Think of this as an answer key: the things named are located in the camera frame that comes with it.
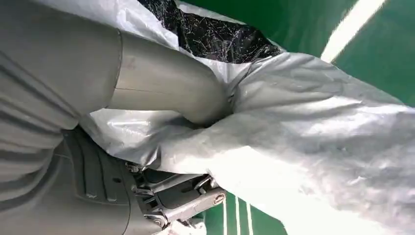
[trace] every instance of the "green floor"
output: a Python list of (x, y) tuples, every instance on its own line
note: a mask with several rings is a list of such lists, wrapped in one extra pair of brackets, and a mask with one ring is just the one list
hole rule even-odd
[(264, 214), (251, 205), (248, 205), (248, 207), (249, 209), (247, 208), (246, 202), (228, 193), (225, 204), (205, 212), (204, 216), (207, 234), (287, 235), (281, 222)]
[[(186, 0), (187, 2), (243, 21), (288, 51), (320, 57), (333, 31), (349, 15), (358, 0)], [(374, 4), (382, 0), (359, 0)], [(350, 75), (370, 83), (415, 106), (415, 9), (414, 0), (386, 0), (350, 40), (332, 63)], [(284, 235), (282, 224), (251, 208), (250, 233), (247, 208), (239, 203), (240, 230), (236, 227), (236, 200), (229, 195), (224, 208), (206, 212), (208, 235)]]

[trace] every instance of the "white parking line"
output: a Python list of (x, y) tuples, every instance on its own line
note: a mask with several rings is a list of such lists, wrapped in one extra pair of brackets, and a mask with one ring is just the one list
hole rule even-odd
[(249, 203), (247, 203), (247, 215), (248, 215), (248, 230), (249, 230), (249, 235), (254, 235), (254, 230), (252, 228), (251, 205)]
[(236, 235), (241, 235), (241, 219), (239, 218), (239, 198), (235, 196)]
[(228, 235), (228, 213), (226, 211), (226, 197), (222, 203), (223, 206), (223, 235)]

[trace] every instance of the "silver car cover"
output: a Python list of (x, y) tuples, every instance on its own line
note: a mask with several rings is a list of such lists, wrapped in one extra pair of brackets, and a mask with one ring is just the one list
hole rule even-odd
[(281, 49), (245, 63), (190, 53), (157, 17), (171, 1), (156, 8), (135, 0), (40, 1), (186, 53), (228, 90), (234, 114), (207, 129), (194, 130), (172, 111), (91, 113), (81, 125), (111, 155), (141, 165), (159, 157), (160, 170), (209, 173), (281, 220), (289, 235), (415, 234), (414, 109), (310, 55)]

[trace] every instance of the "bolt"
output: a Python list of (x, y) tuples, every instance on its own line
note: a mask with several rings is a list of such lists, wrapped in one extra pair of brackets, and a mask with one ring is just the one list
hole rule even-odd
[(213, 204), (215, 206), (218, 205), (218, 204), (221, 204), (224, 199), (225, 199), (225, 194), (224, 193), (220, 193), (219, 195), (216, 196), (215, 201), (213, 201)]

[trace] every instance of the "green painted floor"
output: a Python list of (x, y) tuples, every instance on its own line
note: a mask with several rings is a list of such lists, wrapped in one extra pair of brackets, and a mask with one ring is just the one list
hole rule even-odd
[(224, 204), (206, 211), (204, 217), (208, 235), (287, 235), (280, 221), (230, 193)]
[[(415, 106), (415, 0), (186, 1), (255, 26), (288, 51), (321, 57), (323, 51), (332, 52), (327, 45), (332, 38), (331, 46), (340, 50), (330, 60), (334, 65)], [(382, 7), (372, 9), (377, 3), (383, 3)], [(366, 13), (372, 17), (365, 19)], [(341, 46), (347, 37), (350, 40)], [(286, 234), (278, 220), (255, 208), (251, 208), (250, 230), (246, 203), (240, 199), (237, 223), (236, 201), (228, 196), (226, 219), (223, 206), (206, 212), (208, 235)]]

